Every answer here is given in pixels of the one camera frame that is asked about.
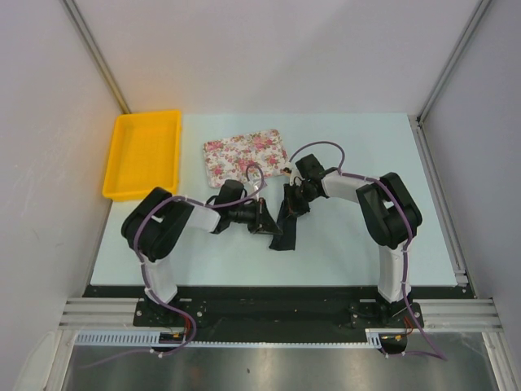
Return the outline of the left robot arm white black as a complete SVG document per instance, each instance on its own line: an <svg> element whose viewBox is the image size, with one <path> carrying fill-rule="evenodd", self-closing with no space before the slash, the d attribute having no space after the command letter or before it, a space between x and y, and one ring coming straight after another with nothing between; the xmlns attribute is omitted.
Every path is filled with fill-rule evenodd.
<svg viewBox="0 0 521 391"><path fill-rule="evenodd" d="M125 219L121 234L138 256L145 294L154 302L151 315L160 324L171 325L178 316L187 325L194 322L191 315L172 301L177 295L177 285L166 259L183 231L195 228L217 235L238 223L254 235L282 235L265 199L258 196L261 189L258 184L253 193L248 193L241 182L227 179L219 193L204 204L156 187Z"/></svg>

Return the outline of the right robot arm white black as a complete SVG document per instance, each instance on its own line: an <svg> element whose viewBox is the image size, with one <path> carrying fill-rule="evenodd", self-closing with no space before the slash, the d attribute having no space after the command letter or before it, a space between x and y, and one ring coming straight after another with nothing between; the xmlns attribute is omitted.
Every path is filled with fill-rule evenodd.
<svg viewBox="0 0 521 391"><path fill-rule="evenodd" d="M356 203L371 239L379 246L379 283L374 314L385 327L396 326L411 308L409 247L422 225L422 214L401 177L388 173L379 178L325 169L315 155L307 155L285 169L290 175L283 187L277 224L282 234L269 248L296 249L297 219L310 212L318 198Z"/></svg>

